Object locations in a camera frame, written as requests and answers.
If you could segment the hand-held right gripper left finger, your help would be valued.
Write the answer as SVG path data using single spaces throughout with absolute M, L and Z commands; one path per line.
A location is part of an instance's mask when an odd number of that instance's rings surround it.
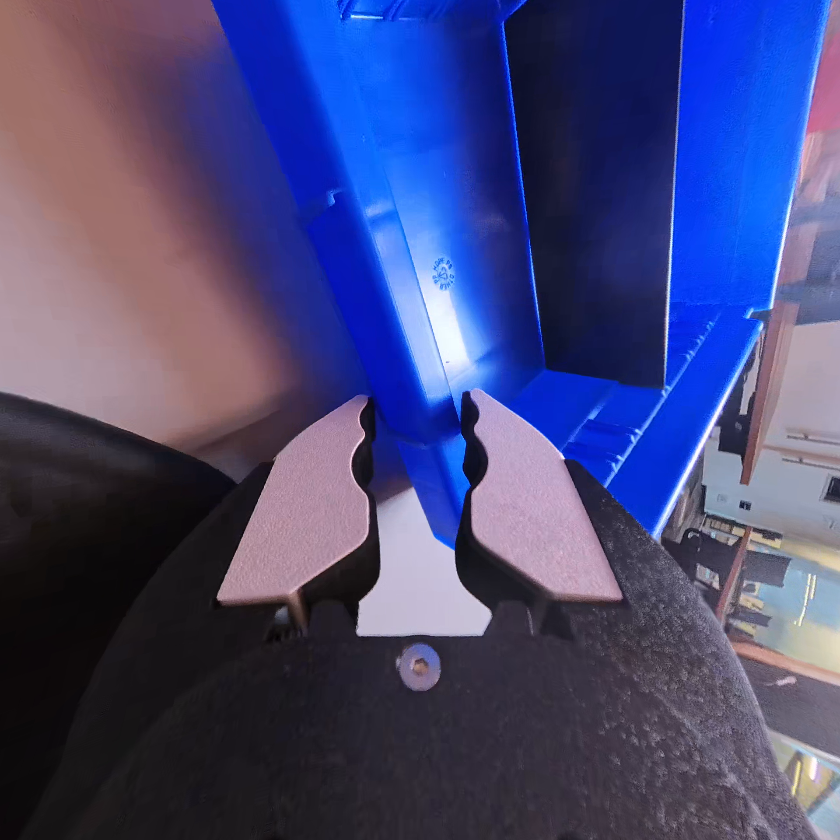
M 373 477 L 375 406 L 357 395 L 275 457 L 216 594 L 222 607 L 286 607 L 300 629 L 316 604 L 355 622 L 380 575 Z

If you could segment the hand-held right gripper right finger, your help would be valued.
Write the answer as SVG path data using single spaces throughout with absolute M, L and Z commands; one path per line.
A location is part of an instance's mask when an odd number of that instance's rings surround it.
M 570 634 L 564 607 L 624 604 L 561 452 L 488 393 L 463 392 L 468 481 L 455 543 L 459 582 L 499 624 L 508 609 L 527 634 Z

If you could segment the blue plastic bin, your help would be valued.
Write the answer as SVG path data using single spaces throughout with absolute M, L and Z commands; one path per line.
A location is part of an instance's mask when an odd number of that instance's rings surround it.
M 504 24 L 524 2 L 214 2 L 441 541 L 463 392 L 654 536 L 773 304 L 830 2 L 683 2 L 663 390 L 547 368 Z

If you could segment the black ribbed cushion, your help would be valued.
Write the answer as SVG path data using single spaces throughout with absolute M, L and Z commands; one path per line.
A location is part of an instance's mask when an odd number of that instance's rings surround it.
M 1 394 L 2 838 L 35 810 L 133 601 L 234 487 L 199 458 Z

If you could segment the black bin divider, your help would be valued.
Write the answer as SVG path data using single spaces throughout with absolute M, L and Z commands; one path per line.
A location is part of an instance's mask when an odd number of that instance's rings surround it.
M 663 390 L 684 3 L 530 1 L 507 18 L 547 368 Z

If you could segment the wooden desk black frame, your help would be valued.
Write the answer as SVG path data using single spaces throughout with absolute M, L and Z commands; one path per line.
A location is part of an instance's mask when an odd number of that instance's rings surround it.
M 799 305 L 778 302 L 770 311 L 763 336 L 759 371 L 754 391 L 750 429 L 742 459 L 740 485 L 748 486 L 757 468 L 781 396 Z

